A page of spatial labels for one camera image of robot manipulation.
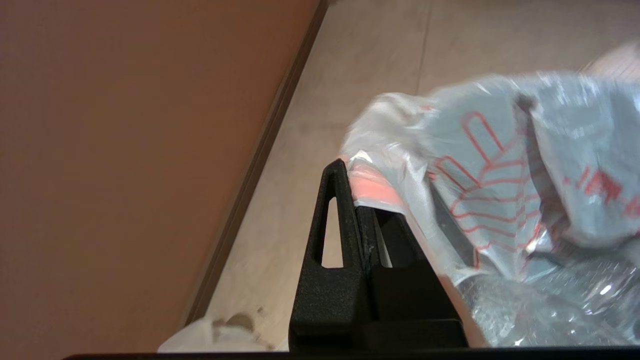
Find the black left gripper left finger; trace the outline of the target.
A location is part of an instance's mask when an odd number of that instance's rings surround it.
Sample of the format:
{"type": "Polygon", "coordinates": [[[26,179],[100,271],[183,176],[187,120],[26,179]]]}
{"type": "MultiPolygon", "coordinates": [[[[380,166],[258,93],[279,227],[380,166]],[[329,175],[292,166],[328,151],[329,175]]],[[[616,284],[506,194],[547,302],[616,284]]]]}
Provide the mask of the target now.
{"type": "Polygon", "coordinates": [[[345,162],[337,159],[322,173],[301,273],[289,321],[292,352],[359,351],[371,306],[361,232],[345,162]],[[338,214],[342,266],[322,264],[330,201],[338,214]]]}

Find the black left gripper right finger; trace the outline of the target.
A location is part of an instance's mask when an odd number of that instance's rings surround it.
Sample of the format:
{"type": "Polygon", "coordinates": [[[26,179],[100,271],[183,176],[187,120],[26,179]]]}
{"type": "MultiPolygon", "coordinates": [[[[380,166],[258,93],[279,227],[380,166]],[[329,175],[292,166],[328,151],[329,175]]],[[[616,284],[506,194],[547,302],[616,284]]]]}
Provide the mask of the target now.
{"type": "Polygon", "coordinates": [[[356,208],[372,323],[368,346],[384,351],[469,347],[463,322],[406,218],[356,208]]]}

